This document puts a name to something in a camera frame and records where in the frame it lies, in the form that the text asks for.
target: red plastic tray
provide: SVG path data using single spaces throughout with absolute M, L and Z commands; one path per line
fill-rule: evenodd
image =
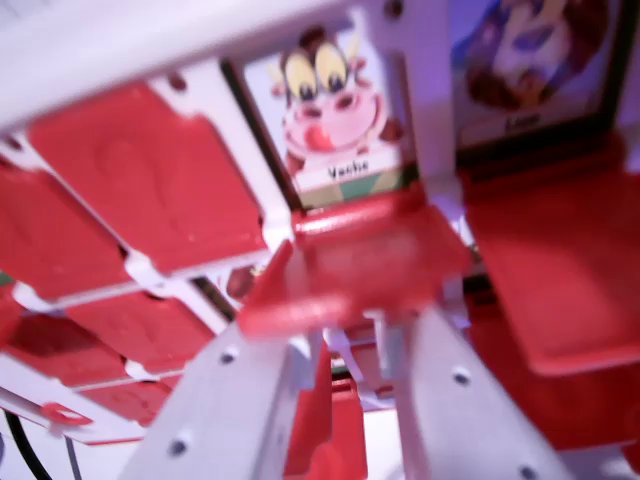
M 249 294 L 240 328 L 247 335 L 348 328 L 365 309 L 432 301 L 470 258 L 435 207 L 412 205 L 421 196 L 381 195 L 299 222 L 296 243 L 280 247 Z
M 147 427 L 164 405 L 170 389 L 161 383 L 139 382 L 85 390 L 80 393 L 103 407 L 125 418 L 137 420 L 140 425 Z
M 298 408 L 289 440 L 285 475 L 304 475 L 309 471 L 316 448 L 331 439 L 331 357 L 323 345 L 316 386 L 300 392 Z
M 0 265 L 43 298 L 126 282 L 116 240 L 45 172 L 0 158 Z
M 472 306 L 471 342 L 556 449 L 633 441 L 640 434 L 640 365 L 544 377 L 532 372 L 497 305 Z
M 178 300 L 144 293 L 86 303 L 67 315 L 153 373 L 182 369 L 214 336 Z
M 64 317 L 24 317 L 4 350 L 68 386 L 127 376 L 120 356 Z
M 144 84 L 39 119 L 29 139 L 162 271 L 265 248 L 258 207 L 216 128 Z
M 320 445 L 304 480 L 364 480 L 368 476 L 362 406 L 351 380 L 333 382 L 332 430 Z M 294 480 L 300 477 L 285 477 Z
M 589 158 L 620 156 L 610 145 L 584 171 L 504 179 L 468 203 L 515 338 L 541 374 L 640 360 L 640 181 Z

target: character card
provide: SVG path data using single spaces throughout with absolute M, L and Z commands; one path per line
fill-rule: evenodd
M 301 31 L 245 64 L 248 90 L 305 207 L 415 178 L 403 73 L 401 60 L 380 55 L 352 28 Z
M 595 113 L 619 0 L 451 0 L 458 148 Z

